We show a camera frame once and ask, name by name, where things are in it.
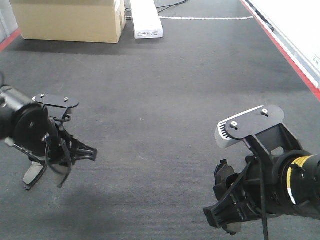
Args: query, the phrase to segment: yellow sticker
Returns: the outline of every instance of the yellow sticker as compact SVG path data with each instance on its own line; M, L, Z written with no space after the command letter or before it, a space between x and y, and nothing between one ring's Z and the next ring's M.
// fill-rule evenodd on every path
M305 162L311 158L312 156L302 156L302 157L298 157L296 160L294 160L291 164L297 164L299 167L303 167L303 165L305 164ZM286 174L286 185L287 188L290 189L291 188L291 184L290 184L290 178L291 178L291 173L292 173L292 168L289 167L288 172Z

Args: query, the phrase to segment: cardboard box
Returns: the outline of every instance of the cardboard box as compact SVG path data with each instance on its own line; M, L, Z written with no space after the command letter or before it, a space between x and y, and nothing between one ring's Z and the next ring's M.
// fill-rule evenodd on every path
M24 39L117 43L124 0L10 0Z

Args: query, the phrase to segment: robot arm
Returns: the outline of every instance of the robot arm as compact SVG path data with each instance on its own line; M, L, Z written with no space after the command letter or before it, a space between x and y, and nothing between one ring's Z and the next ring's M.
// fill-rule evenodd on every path
M78 104L74 98L49 94L39 94L32 100L15 88L3 85L0 88L0 140L5 139L7 145L26 154L36 166L44 166L41 169L49 166L61 175L58 187L62 187L76 161L94 161L98 152L76 140L64 128L64 123L71 120L71 109Z
M244 142L252 155L241 173L225 159L217 166L213 190L218 203L203 209L210 226L234 235L242 222L262 219L268 239L267 218L320 220L320 156L302 148L282 123L284 116L277 106L258 106L218 124L221 148ZM282 154L273 154L278 148Z

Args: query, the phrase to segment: floor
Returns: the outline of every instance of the floor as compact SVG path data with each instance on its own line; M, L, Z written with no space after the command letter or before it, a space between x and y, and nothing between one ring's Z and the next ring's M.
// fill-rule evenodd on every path
M190 0L171 17L248 17L238 0ZM219 121L274 104L311 153L319 151L319 101L255 19L162 20L164 37L134 40L130 20L118 44L23 40L0 53L6 83L33 97L77 98L66 129L98 149L56 188L47 170L25 191L27 157L0 144L2 240L256 240L261 221L229 236L208 225L213 172L236 171L249 153L220 149ZM313 240L319 221L270 219L271 240Z

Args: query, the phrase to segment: screw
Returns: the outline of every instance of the screw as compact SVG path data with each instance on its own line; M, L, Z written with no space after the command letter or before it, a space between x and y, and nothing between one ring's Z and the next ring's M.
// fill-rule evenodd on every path
M232 121L230 127L234 129L236 126L238 126L238 123L236 121Z
M267 110L267 109L265 109L265 108L262 109L262 111L261 111L261 114L262 114L262 115L266 115L267 113L268 113L268 110Z

